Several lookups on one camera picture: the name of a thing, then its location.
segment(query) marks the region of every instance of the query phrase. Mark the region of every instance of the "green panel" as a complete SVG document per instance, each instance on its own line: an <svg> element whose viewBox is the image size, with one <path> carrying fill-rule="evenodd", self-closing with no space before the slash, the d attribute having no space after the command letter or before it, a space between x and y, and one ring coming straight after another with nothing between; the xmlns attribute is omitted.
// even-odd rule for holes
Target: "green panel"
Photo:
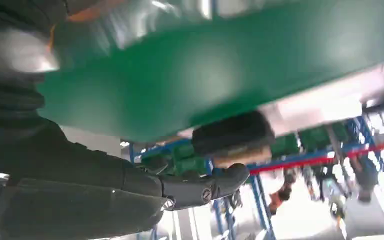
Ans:
<svg viewBox="0 0 384 240"><path fill-rule="evenodd" d="M276 137L274 143L270 145L270 150L272 159L277 159L281 156L298 154L300 152L300 148L297 144L297 138L294 133Z"/></svg>
<svg viewBox="0 0 384 240"><path fill-rule="evenodd" d="M332 124L333 132L339 142L348 142L349 137L346 127L342 122L335 122ZM326 146L331 145L328 131L325 126L319 126L299 132L301 144L307 151L315 151L325 149Z"/></svg>
<svg viewBox="0 0 384 240"><path fill-rule="evenodd" d="M380 62L384 0L302 0L152 35L86 66L49 73L39 86L41 114L153 141Z"/></svg>

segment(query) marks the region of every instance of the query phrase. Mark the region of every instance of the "blue pillar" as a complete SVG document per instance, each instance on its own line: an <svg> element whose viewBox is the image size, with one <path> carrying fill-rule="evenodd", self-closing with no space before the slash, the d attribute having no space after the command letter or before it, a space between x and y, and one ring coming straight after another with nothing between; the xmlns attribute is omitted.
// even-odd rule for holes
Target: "blue pillar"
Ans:
<svg viewBox="0 0 384 240"><path fill-rule="evenodd" d="M213 207L215 211L215 220L217 222L218 233L220 233L220 235L223 235L224 231L223 231L223 225L222 225L222 214L220 213L220 206L219 206L218 199L214 200Z"/></svg>
<svg viewBox="0 0 384 240"><path fill-rule="evenodd" d="M260 202L259 188L257 187L256 183L256 176L250 176L249 179L251 181L252 193L254 194L255 203L257 205L260 225L263 229L267 230L266 221L264 220L263 210Z"/></svg>
<svg viewBox="0 0 384 240"><path fill-rule="evenodd" d="M267 222L268 222L267 233L270 234L269 239L276 240L275 232L273 231L272 219L271 219L272 214L270 213L270 209L267 206L266 195L264 194L264 188L263 188L263 184L261 183L260 175L255 176L255 178L257 179L257 185L260 192L260 197L262 199L262 205L264 207L265 215L267 216Z"/></svg>
<svg viewBox="0 0 384 240"><path fill-rule="evenodd" d="M224 213L224 216L227 222L227 229L229 230L228 239L235 240L236 235L234 230L234 222L233 222L232 214L230 212L229 201L227 200L227 198L224 197L223 202L224 202L224 207L226 208L226 212Z"/></svg>

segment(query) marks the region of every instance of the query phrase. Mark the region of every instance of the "green machine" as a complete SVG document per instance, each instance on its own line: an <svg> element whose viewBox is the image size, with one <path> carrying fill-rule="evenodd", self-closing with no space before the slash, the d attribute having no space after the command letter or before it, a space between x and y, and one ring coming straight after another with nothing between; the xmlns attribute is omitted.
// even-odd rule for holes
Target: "green machine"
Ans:
<svg viewBox="0 0 384 240"><path fill-rule="evenodd" d="M105 17L56 26L61 65L38 88L40 114L138 142L384 63L384 0L293 1L150 33L125 48L110 37L98 41L105 52L90 45L96 25L108 36Z"/></svg>

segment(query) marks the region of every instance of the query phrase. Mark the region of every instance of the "ceiling light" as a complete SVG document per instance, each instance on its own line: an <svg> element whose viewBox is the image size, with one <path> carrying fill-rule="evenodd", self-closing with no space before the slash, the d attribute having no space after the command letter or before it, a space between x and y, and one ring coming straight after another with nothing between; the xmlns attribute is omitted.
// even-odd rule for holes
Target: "ceiling light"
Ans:
<svg viewBox="0 0 384 240"><path fill-rule="evenodd" d="M6 179L8 180L10 178L10 175L5 174L5 173L0 173L0 179Z"/></svg>
<svg viewBox="0 0 384 240"><path fill-rule="evenodd" d="M127 147L127 146L129 146L129 145L130 145L130 143L127 142L127 141L122 141L122 142L120 142L120 146L122 146L123 148L125 148L125 147Z"/></svg>

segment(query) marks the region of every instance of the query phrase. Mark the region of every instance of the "black robotic finger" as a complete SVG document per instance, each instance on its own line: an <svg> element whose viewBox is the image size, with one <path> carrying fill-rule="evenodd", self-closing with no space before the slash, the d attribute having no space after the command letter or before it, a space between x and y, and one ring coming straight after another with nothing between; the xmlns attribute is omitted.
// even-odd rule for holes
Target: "black robotic finger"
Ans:
<svg viewBox="0 0 384 240"><path fill-rule="evenodd" d="M163 196L174 201L172 210L202 206L214 199L233 194L249 177L243 164L236 163L220 175L185 179L160 176Z"/></svg>

